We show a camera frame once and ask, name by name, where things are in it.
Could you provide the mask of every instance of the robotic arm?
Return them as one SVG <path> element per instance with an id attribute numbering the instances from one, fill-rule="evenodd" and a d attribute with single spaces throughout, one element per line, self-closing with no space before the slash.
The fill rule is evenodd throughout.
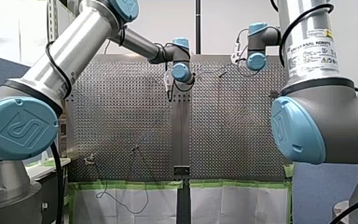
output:
<path id="1" fill-rule="evenodd" d="M 172 76 L 192 85 L 188 40 L 165 47 L 125 28 L 139 13 L 136 0 L 84 0 L 80 15 L 22 78 L 0 87 L 0 161 L 31 158 L 56 138 L 61 101 L 106 38 L 146 57 L 151 63 L 173 62 Z"/>
<path id="2" fill-rule="evenodd" d="M 271 109 L 275 143 L 292 161 L 358 164 L 358 89 L 338 70 L 328 15 L 334 7 L 329 0 L 278 2 L 280 58 L 287 83 Z M 250 55 L 252 38 L 249 35 Z M 262 55 L 257 58 L 263 61 Z M 358 187 L 350 208 L 331 223 L 340 223 L 348 214 L 349 223 L 358 224 Z"/>
<path id="3" fill-rule="evenodd" d="M 139 13 L 137 0 L 83 0 L 80 15 L 46 54 L 22 77 L 0 87 L 0 223 L 41 223 L 41 186 L 31 182 L 21 160 L 55 147 L 62 100 L 70 95 L 83 70 L 109 38 L 151 63 L 173 62 L 175 83 L 193 85 L 188 40 L 176 38 L 165 47 L 126 29 Z M 63 184 L 60 158 L 53 148 L 61 220 Z"/>

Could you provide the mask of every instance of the label sticker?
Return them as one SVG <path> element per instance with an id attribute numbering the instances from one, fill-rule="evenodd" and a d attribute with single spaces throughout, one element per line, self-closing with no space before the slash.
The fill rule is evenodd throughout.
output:
<path id="1" fill-rule="evenodd" d="M 308 38 L 312 37 L 330 37 L 333 38 L 333 32 L 327 29 L 315 29 L 307 31 Z"/>
<path id="2" fill-rule="evenodd" d="M 303 77 L 315 69 L 330 69 L 338 72 L 334 41 L 329 37 L 306 39 L 299 45 L 287 48 L 286 54 L 290 76 Z"/>

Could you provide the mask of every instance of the pegboard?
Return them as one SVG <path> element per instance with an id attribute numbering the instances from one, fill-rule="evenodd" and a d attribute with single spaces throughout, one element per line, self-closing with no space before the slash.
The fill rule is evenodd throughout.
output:
<path id="1" fill-rule="evenodd" d="M 279 59 L 268 57 L 258 74 L 224 59 L 202 56 L 193 62 L 200 78 L 193 90 L 191 177 L 281 181 L 287 161 L 269 121 L 271 92 L 285 84 Z"/>
<path id="2" fill-rule="evenodd" d="M 228 56 L 192 57 L 198 75 L 189 115 L 191 177 L 283 180 L 269 95 L 283 87 L 284 71 L 275 57 L 253 77 L 228 64 Z M 163 73 L 163 65 L 140 57 L 94 58 L 68 100 L 71 181 L 173 179 L 172 105 Z M 84 162 L 91 154 L 97 166 Z"/>

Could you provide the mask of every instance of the universal robots logo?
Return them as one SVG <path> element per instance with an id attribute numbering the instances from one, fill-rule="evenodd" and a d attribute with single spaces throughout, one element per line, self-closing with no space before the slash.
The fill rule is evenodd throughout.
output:
<path id="1" fill-rule="evenodd" d="M 33 148 L 47 129 L 47 122 L 24 109 L 10 120 L 0 136 L 22 147 Z"/>

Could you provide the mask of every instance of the light blue joint cap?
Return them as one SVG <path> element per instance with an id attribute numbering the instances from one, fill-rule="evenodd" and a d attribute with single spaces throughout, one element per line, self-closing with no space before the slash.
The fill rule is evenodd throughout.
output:
<path id="1" fill-rule="evenodd" d="M 190 49 L 190 45 L 188 44 L 188 39 L 184 38 L 184 37 L 177 37 L 175 38 L 172 43 L 176 46 L 185 48 L 185 49 Z"/>
<path id="2" fill-rule="evenodd" d="M 260 71 L 267 64 L 266 55 L 262 53 L 253 53 L 246 61 L 248 68 L 252 71 Z"/>
<path id="3" fill-rule="evenodd" d="M 188 82 L 191 79 L 190 69 L 184 63 L 177 63 L 172 68 L 172 76 L 180 82 Z"/>
<path id="4" fill-rule="evenodd" d="M 58 119 L 46 103 L 31 97 L 0 101 L 0 161 L 32 158 L 56 139 Z"/>
<path id="5" fill-rule="evenodd" d="M 109 0 L 109 2 L 125 22 L 132 22 L 139 15 L 138 0 Z"/>
<path id="6" fill-rule="evenodd" d="M 307 110 L 290 97 L 272 104 L 271 127 L 275 144 L 291 161 L 321 164 L 325 161 L 324 140 Z"/>
<path id="7" fill-rule="evenodd" d="M 249 35 L 254 35 L 269 26 L 266 22 L 255 22 L 249 26 Z"/>

